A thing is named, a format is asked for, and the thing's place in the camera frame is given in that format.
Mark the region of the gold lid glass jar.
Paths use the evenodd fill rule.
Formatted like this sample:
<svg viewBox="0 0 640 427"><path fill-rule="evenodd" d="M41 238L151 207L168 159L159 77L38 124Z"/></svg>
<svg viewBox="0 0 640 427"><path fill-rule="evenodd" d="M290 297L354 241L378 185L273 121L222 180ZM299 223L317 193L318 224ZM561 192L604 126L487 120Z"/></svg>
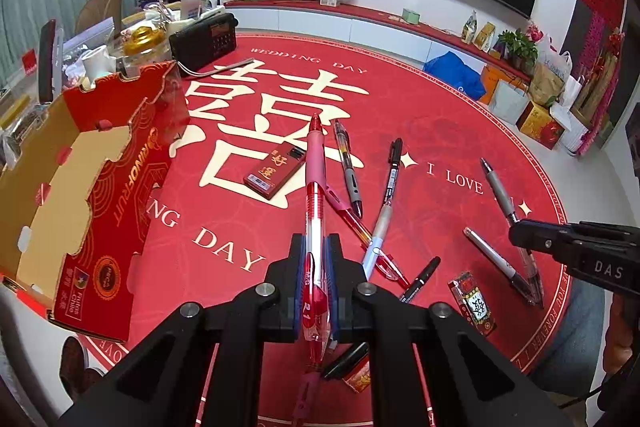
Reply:
<svg viewBox="0 0 640 427"><path fill-rule="evenodd" d="M129 78L138 77L143 66L171 59L166 31L148 25L123 30L111 38L107 51L114 57L116 69Z"/></svg>

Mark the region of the grey black gel pen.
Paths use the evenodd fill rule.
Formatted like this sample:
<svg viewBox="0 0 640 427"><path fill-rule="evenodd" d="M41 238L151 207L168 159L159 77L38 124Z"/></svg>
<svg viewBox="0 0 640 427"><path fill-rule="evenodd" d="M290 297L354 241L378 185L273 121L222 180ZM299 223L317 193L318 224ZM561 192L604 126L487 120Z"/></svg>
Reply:
<svg viewBox="0 0 640 427"><path fill-rule="evenodd" d="M354 165L352 165L352 156L350 156L348 132L338 120L333 121L332 128L337 150L338 153L340 153L341 157L345 186L347 188L350 205L352 206L352 211L355 213L355 215L359 219L361 219L363 214L362 198L360 195Z"/></svg>

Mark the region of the red smartphone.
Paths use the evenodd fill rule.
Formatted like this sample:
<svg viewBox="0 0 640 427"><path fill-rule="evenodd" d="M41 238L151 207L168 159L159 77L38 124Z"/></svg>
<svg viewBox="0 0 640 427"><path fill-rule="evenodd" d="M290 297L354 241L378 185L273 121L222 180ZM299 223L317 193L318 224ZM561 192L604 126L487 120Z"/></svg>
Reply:
<svg viewBox="0 0 640 427"><path fill-rule="evenodd" d="M40 30L38 51L38 100L41 104L53 101L53 54L56 21L48 20Z"/></svg>

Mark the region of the beige chair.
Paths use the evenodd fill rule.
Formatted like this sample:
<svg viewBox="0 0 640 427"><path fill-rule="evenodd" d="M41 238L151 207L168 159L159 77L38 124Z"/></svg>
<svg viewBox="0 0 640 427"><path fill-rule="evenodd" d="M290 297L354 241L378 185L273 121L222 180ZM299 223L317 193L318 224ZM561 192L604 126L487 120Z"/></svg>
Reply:
<svg viewBox="0 0 640 427"><path fill-rule="evenodd" d="M80 10L75 23L75 34L111 18L116 31L122 29L122 0L88 0Z"/></svg>

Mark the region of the red gold lighter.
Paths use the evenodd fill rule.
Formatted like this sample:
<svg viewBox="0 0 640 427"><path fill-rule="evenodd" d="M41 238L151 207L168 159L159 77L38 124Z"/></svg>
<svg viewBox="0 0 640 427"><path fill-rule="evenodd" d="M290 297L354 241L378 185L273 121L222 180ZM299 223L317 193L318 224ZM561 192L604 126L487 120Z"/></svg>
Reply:
<svg viewBox="0 0 640 427"><path fill-rule="evenodd" d="M353 392L364 392L371 384L368 344L354 343L322 369L320 376L324 381L342 381Z"/></svg>

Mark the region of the red round wedding mat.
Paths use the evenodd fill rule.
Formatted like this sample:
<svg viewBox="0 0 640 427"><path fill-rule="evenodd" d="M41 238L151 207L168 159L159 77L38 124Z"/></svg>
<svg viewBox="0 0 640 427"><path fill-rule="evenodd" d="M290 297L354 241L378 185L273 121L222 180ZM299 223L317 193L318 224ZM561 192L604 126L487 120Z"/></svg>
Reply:
<svg viewBox="0 0 640 427"><path fill-rule="evenodd" d="M326 40L244 34L235 50L184 80L189 126L174 146L168 176L148 205L149 236L134 262L134 306L123 343L85 338L105 367L115 366L176 306L231 299L259 283L269 263L305 228L305 173L271 197L245 183L268 181L284 166L282 143L303 146L312 116L321 120L326 181L338 205L324 227L360 260L390 171L390 144L404 142L383 251L412 281L432 258L440 265L416 295L420 306L454 295L471 274L471 306L488 311L489 340L531 372L556 335L570 278L547 256L536 261L544 300L528 303L464 235L472 229L511 265L522 258L484 176L495 170L520 217L561 222L558 193L529 148L467 96L417 69L369 50Z"/></svg>

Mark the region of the pink red gel pen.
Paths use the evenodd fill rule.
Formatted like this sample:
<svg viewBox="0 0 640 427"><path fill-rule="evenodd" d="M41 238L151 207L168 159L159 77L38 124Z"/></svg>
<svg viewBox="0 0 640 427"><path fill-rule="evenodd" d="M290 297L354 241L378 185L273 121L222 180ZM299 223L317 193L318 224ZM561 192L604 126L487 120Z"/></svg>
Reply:
<svg viewBox="0 0 640 427"><path fill-rule="evenodd" d="M324 195L326 195L326 201L330 204L333 210L337 213L345 225L350 228L350 231L354 233L363 249L367 249L370 240L372 239L372 233L362 224L360 219L352 211L352 207L346 204L340 195L338 195L332 187L329 185L324 189ZM376 259L375 269L378 273L383 275L387 280L397 283L402 289L407 289L410 285L409 280L401 272L398 265L396 265L394 258L387 256L384 251L378 255Z"/></svg>

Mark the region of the silver K-2020 pen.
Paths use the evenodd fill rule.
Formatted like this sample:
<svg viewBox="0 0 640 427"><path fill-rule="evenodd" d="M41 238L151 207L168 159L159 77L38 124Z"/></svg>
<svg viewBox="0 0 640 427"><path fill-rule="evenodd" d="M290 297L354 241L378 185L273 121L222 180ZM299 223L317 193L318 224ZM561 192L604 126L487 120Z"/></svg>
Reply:
<svg viewBox="0 0 640 427"><path fill-rule="evenodd" d="M538 306L541 300L534 294L534 288L524 277L516 271L509 262L506 261L488 242L483 239L480 234L465 227L463 229L464 236L488 259L494 267L502 273L509 281L511 286L525 299L530 305Z"/></svg>

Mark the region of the black marker pen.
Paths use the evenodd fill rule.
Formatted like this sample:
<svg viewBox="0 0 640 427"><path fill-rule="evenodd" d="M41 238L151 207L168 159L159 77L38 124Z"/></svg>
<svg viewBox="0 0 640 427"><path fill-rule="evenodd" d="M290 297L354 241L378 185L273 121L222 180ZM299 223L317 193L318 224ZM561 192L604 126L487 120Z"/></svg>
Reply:
<svg viewBox="0 0 640 427"><path fill-rule="evenodd" d="M431 277L439 267L440 262L442 262L442 259L440 259L439 256L433 257L416 276L408 288L401 294L399 301L401 303L410 303L410 301L420 293L426 283L431 280Z"/></svg>

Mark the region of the red lead refill box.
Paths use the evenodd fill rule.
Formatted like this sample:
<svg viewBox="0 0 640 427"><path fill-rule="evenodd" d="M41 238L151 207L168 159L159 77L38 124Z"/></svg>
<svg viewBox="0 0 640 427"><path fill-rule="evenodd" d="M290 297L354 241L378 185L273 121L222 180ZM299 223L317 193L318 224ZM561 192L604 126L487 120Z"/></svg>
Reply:
<svg viewBox="0 0 640 427"><path fill-rule="evenodd" d="M294 176L305 157L306 152L302 148L283 142L250 170L243 182L256 194L270 200Z"/></svg>

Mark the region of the blue plastic bag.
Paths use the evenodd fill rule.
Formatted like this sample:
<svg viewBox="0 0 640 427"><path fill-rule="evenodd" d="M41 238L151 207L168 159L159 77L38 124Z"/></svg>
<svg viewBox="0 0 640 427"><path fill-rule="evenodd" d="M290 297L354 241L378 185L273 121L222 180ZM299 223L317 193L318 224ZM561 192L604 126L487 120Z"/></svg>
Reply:
<svg viewBox="0 0 640 427"><path fill-rule="evenodd" d="M474 101L480 101L486 89L480 74L464 64L460 57L452 52L434 57L423 66L423 72L431 75L448 86L462 92Z"/></svg>

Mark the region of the grey silver pen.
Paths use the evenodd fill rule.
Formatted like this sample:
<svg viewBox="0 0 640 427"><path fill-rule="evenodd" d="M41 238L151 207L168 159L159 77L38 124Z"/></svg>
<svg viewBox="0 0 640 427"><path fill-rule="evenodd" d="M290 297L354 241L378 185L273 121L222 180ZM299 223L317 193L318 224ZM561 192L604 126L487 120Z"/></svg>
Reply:
<svg viewBox="0 0 640 427"><path fill-rule="evenodd" d="M509 225L515 225L515 223L518 223L520 219L518 219L518 215L516 214L511 196L504 188L498 174L494 169L492 169L491 165L488 164L488 161L485 158L480 158L480 165L482 166L486 180L491 187L491 191L494 192L496 201L498 202L503 216L506 218ZM544 306L544 288L542 287L536 261L532 252L528 249L518 247L518 252L520 253L523 261L526 281L533 296L533 303L535 306L542 308Z"/></svg>

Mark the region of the black portable radio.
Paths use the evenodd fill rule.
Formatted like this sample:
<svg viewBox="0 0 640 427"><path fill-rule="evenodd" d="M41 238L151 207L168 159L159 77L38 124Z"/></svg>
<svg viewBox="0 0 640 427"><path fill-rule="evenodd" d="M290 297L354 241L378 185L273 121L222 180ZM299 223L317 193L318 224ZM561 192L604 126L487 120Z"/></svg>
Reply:
<svg viewBox="0 0 640 427"><path fill-rule="evenodd" d="M219 13L198 20L168 38L172 57L182 75L199 72L204 66L233 52L238 20L231 13Z"/></svg>

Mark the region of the black cap white pen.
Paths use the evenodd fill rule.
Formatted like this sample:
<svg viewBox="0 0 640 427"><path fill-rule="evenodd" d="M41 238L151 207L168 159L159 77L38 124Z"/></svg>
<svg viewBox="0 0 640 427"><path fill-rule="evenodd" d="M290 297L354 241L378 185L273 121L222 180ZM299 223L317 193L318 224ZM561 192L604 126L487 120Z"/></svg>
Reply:
<svg viewBox="0 0 640 427"><path fill-rule="evenodd" d="M385 184L383 202L381 210L378 213L378 219L376 219L375 222L367 251L362 259L362 269L367 280L370 280L376 262L378 261L378 256L381 254L384 239L388 231L388 227L390 226L390 220L392 220L393 199L398 183L400 158L403 145L404 143L402 143L400 138L397 138L392 142L392 144L390 144L390 156L388 156L390 171L388 172Z"/></svg>

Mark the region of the patterned red lighter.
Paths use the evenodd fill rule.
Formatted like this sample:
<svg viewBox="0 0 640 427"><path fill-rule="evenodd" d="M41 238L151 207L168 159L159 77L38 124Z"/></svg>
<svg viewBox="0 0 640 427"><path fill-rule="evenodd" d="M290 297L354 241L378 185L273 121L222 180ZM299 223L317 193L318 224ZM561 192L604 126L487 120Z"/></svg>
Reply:
<svg viewBox="0 0 640 427"><path fill-rule="evenodd" d="M456 300L462 317L465 317L466 321L483 336L489 336L497 328L495 317L471 272L465 271L458 275L448 283L448 288Z"/></svg>

